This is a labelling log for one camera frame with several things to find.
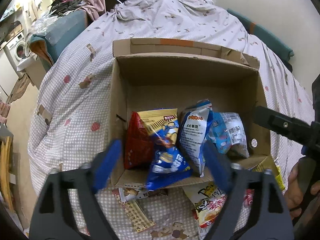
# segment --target human hand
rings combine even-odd
[[[303,193],[298,184],[298,163],[296,163],[288,177],[288,190],[284,193],[284,199],[288,205],[289,210],[299,206],[303,200]],[[320,190],[320,180],[312,185],[310,193],[316,195]],[[301,208],[290,212],[291,219],[300,216]]]

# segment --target pile of clothes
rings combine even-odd
[[[52,16],[64,16],[80,8],[83,5],[88,4],[84,0],[54,0],[51,4],[50,17]]]

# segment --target plastic bag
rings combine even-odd
[[[150,165],[154,157],[153,141],[137,112],[132,112],[124,151],[124,168]]]
[[[185,110],[182,129],[179,132],[181,148],[195,165],[195,170],[203,176],[205,159],[202,153],[203,141],[212,124],[212,105],[209,100],[199,101]]]
[[[212,181],[182,187],[184,193],[196,208],[201,228],[211,225],[219,215],[227,195]]]
[[[206,139],[215,143],[219,153],[226,154],[231,150],[242,157],[249,157],[244,127],[237,113],[213,113]]]
[[[146,188],[166,187],[192,174],[192,170],[175,146],[179,129],[177,109],[138,112],[151,140],[155,157],[150,166]]]
[[[164,196],[168,195],[168,189],[167,188],[161,188],[157,189],[155,191],[148,191],[145,188],[125,188],[120,187],[119,188],[119,195],[121,202],[127,202],[134,199],[141,199],[141,198],[147,198],[147,197],[153,197],[153,196]]]

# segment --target cardboard box flap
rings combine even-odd
[[[143,80],[144,85],[188,85],[191,82],[194,86],[226,86],[257,73],[244,64],[194,54],[139,53],[119,56],[117,60],[122,65],[121,74],[132,85],[139,85]],[[175,77],[174,81],[164,78],[167,75]]]
[[[148,52],[173,52],[217,57],[259,70],[259,60],[240,51],[223,46],[178,39],[135,38],[113,41],[113,56]]]
[[[149,171],[142,170],[124,170],[124,173],[118,180],[116,187],[133,187],[140,188],[146,186],[147,176]],[[202,178],[191,176],[189,178],[177,181],[168,185],[166,188],[182,187],[191,184],[197,184],[207,181],[212,181],[212,175],[207,167],[204,170],[204,176]]]

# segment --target bedsheet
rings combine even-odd
[[[76,169],[106,148],[112,41],[133,37],[201,41],[257,57],[268,107],[308,123],[314,118],[312,101],[281,60],[212,0],[129,0],[99,17],[74,39],[41,84],[28,142],[37,194],[51,168]],[[301,145],[273,132],[270,136],[271,155],[281,166],[287,187],[288,174],[301,157]],[[70,190],[70,199],[76,223],[86,232],[75,190]],[[193,205],[181,188],[170,189],[168,196],[139,200],[146,216],[156,222],[139,234],[110,187],[99,192],[97,199],[120,239],[198,238]],[[237,228],[244,226],[248,212],[243,208]]]

